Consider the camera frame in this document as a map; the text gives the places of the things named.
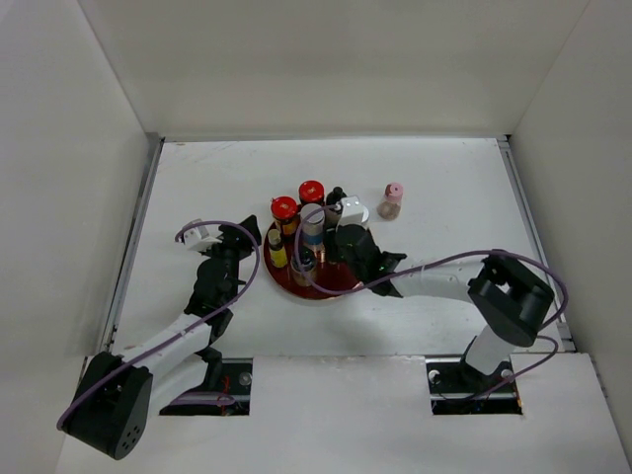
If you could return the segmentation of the silver lid jar blue label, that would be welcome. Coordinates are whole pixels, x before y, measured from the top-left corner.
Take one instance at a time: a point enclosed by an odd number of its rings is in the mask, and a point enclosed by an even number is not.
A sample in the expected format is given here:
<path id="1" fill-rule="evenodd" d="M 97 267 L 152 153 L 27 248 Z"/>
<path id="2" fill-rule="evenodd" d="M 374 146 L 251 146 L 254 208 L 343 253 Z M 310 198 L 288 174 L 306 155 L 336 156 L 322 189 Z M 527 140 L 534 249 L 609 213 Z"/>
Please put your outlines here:
<path id="1" fill-rule="evenodd" d="M 324 250 L 325 212 L 316 203 L 307 203 L 300 212 L 302 244 L 315 253 Z"/>

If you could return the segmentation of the black cap brown spice bottle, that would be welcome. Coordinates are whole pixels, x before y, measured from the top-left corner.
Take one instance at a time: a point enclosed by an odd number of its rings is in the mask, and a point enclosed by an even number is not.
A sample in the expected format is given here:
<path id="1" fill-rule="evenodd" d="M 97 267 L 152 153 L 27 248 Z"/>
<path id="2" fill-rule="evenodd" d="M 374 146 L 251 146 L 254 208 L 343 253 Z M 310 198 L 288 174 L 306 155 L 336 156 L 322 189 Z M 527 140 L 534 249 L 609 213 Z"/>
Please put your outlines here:
<path id="1" fill-rule="evenodd" d="M 300 245 L 291 257 L 293 280 L 300 287 L 309 287 L 316 275 L 316 257 L 312 250 Z"/>

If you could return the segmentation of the black cap white powder bottle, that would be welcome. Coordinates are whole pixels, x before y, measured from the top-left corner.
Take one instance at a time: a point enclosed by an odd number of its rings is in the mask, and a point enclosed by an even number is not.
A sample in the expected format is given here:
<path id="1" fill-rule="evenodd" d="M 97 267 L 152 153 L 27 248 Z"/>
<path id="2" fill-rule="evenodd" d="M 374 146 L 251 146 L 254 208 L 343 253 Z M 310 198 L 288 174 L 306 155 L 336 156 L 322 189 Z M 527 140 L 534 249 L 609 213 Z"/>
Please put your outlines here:
<path id="1" fill-rule="evenodd" d="M 340 212 L 342 210 L 342 200 L 347 196 L 341 187 L 333 187 L 333 189 L 325 197 L 326 209 L 329 211 Z"/>

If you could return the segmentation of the small yellow label oil bottle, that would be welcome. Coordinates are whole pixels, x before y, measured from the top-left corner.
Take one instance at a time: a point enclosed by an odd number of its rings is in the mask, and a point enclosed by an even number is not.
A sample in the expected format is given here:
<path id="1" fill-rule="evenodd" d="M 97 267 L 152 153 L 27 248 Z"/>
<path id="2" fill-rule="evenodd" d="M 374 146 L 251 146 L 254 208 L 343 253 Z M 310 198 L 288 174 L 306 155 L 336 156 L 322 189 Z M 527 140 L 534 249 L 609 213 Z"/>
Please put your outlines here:
<path id="1" fill-rule="evenodd" d="M 280 232 L 273 228 L 268 232 L 267 237 L 272 265 L 277 269 L 285 268 L 287 266 L 287 253 Z"/>

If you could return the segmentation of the red lid chili sauce jar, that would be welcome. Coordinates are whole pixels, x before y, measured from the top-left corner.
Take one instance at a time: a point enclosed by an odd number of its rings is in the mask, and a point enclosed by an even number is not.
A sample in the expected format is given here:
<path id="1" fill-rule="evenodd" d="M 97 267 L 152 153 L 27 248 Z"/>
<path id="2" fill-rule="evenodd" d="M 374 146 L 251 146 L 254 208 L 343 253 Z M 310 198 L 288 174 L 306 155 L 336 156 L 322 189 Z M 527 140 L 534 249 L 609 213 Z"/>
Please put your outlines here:
<path id="1" fill-rule="evenodd" d="M 299 205 L 293 197 L 274 197 L 271 201 L 271 214 L 276 229 L 284 241 L 294 238 L 299 221 Z"/>

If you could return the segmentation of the tall silver lid spice jar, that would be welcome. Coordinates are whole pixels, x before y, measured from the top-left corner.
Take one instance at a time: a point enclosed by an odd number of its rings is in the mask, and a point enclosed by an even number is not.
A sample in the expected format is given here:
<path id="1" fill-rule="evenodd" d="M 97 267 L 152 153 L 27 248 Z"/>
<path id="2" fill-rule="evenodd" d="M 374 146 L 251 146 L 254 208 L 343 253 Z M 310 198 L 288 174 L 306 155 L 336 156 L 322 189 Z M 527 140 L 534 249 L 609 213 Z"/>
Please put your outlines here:
<path id="1" fill-rule="evenodd" d="M 367 229 L 368 226 L 369 226 L 369 217 L 370 217 L 369 209 L 366 206 L 364 206 L 362 208 L 362 217 L 361 217 L 361 221 L 360 221 L 360 225 L 364 229 Z"/>

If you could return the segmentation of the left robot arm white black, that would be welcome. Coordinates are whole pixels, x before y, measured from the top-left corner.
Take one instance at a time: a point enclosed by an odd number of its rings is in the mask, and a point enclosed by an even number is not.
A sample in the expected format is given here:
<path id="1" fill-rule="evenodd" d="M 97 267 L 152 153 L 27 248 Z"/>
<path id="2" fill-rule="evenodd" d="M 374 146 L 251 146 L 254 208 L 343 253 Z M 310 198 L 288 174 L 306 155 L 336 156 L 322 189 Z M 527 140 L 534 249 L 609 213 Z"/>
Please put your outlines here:
<path id="1" fill-rule="evenodd" d="M 261 257 L 262 235 L 255 215 L 214 224 L 219 234 L 200 249 L 205 259 L 183 312 L 139 346 L 95 355 L 57 422 L 59 431 L 121 460 L 136 447 L 151 413 L 191 388 L 203 394 L 218 388 L 222 371 L 209 360 L 212 344 L 232 319 L 231 305 L 252 284 L 240 279 L 240 263 Z"/>

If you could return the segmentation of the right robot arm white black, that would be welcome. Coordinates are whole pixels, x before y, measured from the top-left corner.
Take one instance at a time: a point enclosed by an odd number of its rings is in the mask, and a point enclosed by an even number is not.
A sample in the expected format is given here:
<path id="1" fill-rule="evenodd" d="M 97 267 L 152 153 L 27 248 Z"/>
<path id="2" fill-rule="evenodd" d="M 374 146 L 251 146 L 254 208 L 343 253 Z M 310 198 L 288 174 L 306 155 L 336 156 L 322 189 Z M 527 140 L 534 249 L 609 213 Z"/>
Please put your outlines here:
<path id="1" fill-rule="evenodd" d="M 435 297 L 476 307 L 486 326 L 457 368 L 460 383 L 469 390 L 483 389 L 515 349 L 534 344 L 554 299 L 551 286 L 505 251 L 417 262 L 380 250 L 371 233 L 357 224 L 337 227 L 333 243 L 355 279 L 379 296 Z"/>

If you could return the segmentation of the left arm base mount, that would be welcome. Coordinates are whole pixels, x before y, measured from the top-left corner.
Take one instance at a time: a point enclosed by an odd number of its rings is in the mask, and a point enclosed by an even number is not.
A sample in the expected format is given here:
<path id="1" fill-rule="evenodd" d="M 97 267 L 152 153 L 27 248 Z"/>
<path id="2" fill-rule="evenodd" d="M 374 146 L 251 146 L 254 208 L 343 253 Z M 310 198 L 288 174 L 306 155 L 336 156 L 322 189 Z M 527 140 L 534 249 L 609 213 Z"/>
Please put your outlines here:
<path id="1" fill-rule="evenodd" d="M 205 372 L 201 382 L 181 392 L 158 411 L 160 416 L 249 416 L 254 363 L 251 358 L 224 358 L 214 348 L 194 356 Z"/>

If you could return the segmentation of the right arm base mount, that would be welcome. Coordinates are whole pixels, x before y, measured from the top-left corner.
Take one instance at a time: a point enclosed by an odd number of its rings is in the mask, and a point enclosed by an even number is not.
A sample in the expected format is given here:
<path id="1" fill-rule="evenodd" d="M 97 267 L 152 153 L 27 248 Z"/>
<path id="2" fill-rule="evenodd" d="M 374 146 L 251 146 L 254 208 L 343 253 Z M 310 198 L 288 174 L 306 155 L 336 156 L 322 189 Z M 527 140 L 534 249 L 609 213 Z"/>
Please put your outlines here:
<path id="1" fill-rule="evenodd" d="M 431 410 L 436 416 L 521 415 L 522 408 L 509 360 L 491 374 L 481 374 L 456 359 L 426 364 Z"/>

